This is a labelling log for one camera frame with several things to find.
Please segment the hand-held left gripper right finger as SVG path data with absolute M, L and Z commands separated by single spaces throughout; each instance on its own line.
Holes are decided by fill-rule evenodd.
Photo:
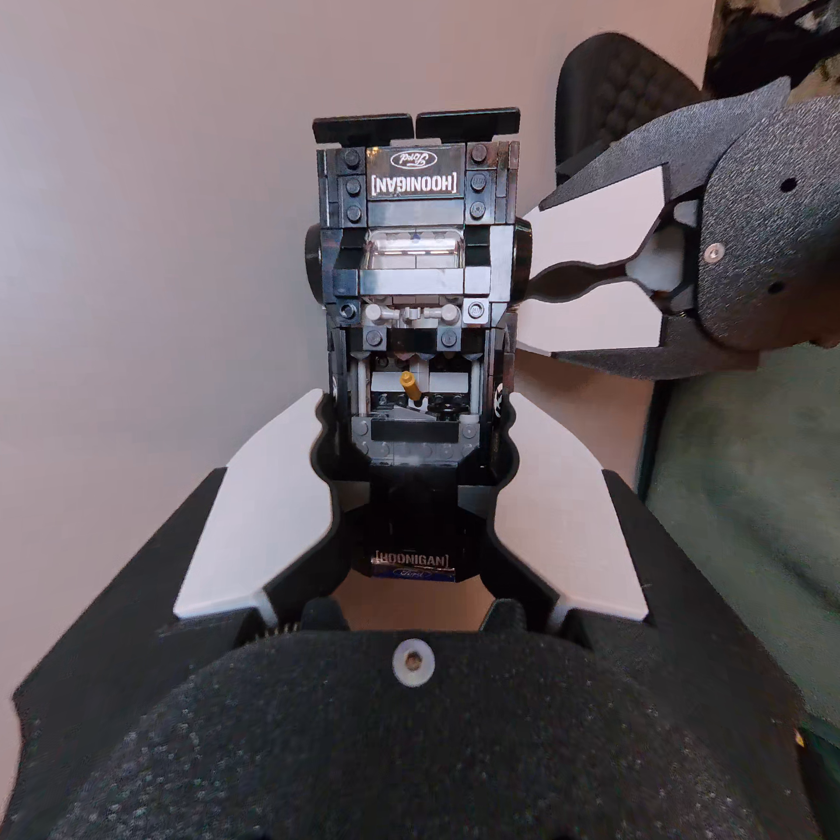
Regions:
M 493 528 L 551 591 L 546 628 L 558 631 L 572 610 L 643 622 L 648 604 L 601 463 L 526 396 L 509 403 L 518 466 L 499 491 Z

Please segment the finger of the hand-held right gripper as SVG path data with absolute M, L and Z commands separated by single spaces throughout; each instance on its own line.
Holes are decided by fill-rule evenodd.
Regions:
M 532 230 L 529 285 L 561 268 L 625 266 L 646 246 L 665 210 L 668 176 L 658 164 L 524 216 Z
M 663 319 L 635 281 L 610 282 L 568 301 L 525 300 L 518 308 L 517 348 L 544 356 L 656 348 Z

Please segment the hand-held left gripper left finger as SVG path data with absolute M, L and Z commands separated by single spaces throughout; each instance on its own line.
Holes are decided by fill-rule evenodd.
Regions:
M 174 602 L 180 620 L 254 608 L 267 626 L 287 621 L 270 584 L 333 525 L 327 481 L 312 465 L 323 391 L 309 391 L 253 434 L 224 477 Z

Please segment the black lego car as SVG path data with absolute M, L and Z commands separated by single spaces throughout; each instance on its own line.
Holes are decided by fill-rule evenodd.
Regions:
M 478 575 L 532 257 L 520 120 L 501 107 L 312 122 L 306 268 L 327 326 L 330 469 L 363 574 Z

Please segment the person's right forearm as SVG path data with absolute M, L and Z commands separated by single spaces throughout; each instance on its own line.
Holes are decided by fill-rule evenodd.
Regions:
M 739 96 L 783 77 L 796 88 L 838 58 L 838 2 L 804 2 L 787 14 L 723 2 L 719 20 L 703 82 L 714 98 Z

